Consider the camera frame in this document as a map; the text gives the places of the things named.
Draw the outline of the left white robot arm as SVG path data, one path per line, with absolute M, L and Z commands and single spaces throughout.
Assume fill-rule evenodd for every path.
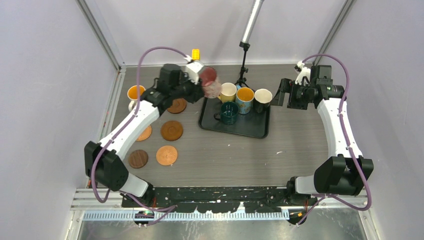
M 195 103 L 204 97 L 199 76 L 204 68 L 199 61 L 185 67 L 164 64 L 155 78 L 156 85 L 141 94 L 126 118 L 98 143 L 89 141 L 85 145 L 85 173 L 92 184 L 131 194 L 141 207 L 153 202 L 153 193 L 148 190 L 150 183 L 129 173 L 123 159 L 139 135 L 171 107 L 173 100 Z

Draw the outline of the rattan coaster front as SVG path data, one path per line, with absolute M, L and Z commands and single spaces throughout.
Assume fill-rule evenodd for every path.
M 152 134 L 152 126 L 149 125 L 136 139 L 137 142 L 147 140 Z

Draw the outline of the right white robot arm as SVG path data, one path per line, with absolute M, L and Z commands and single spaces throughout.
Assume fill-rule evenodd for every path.
M 334 85 L 330 65 L 295 66 L 295 80 L 283 78 L 279 93 L 288 94 L 289 109 L 307 110 L 313 104 L 325 131 L 328 159 L 309 176 L 292 177 L 287 183 L 285 198 L 299 205 L 306 195 L 330 194 L 357 196 L 365 187 L 361 179 L 371 176 L 374 163 L 365 158 L 355 142 L 347 115 L 345 88 Z

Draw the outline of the pink ghost mug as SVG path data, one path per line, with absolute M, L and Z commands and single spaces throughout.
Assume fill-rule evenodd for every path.
M 209 99 L 217 98 L 221 93 L 222 85 L 216 70 L 212 67 L 205 66 L 199 77 L 204 96 Z

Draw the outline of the floral white mug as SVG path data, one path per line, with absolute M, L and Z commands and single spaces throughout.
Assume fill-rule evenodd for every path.
M 140 95 L 142 95 L 145 90 L 146 90 L 145 87 L 142 85 L 134 85 L 128 89 L 127 97 L 130 100 L 128 104 L 129 111 L 132 111 L 136 107 L 139 101 Z

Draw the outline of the rattan coaster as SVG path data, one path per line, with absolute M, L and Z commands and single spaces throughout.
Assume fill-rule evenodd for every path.
M 174 146 L 165 145 L 156 152 L 156 160 L 162 166 L 170 166 L 178 159 L 178 151 Z
M 152 134 L 152 126 L 149 125 L 136 139 L 137 142 L 147 140 Z

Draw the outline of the cream yellow mug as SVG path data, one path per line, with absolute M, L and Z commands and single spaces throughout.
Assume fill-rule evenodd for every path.
M 236 99 L 237 87 L 231 82 L 226 82 L 221 85 L 221 91 L 219 93 L 219 100 L 222 103 L 234 102 Z

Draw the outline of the dark brown wooden coaster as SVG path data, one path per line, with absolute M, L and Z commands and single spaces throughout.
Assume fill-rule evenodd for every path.
M 140 169 L 144 167 L 148 161 L 148 153 L 141 149 L 133 151 L 128 157 L 129 166 L 134 169 Z

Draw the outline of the dark green mug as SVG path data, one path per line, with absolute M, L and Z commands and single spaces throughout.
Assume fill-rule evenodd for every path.
M 237 121 L 239 106 L 232 101 L 224 102 L 219 111 L 213 115 L 214 119 L 225 125 L 233 125 Z

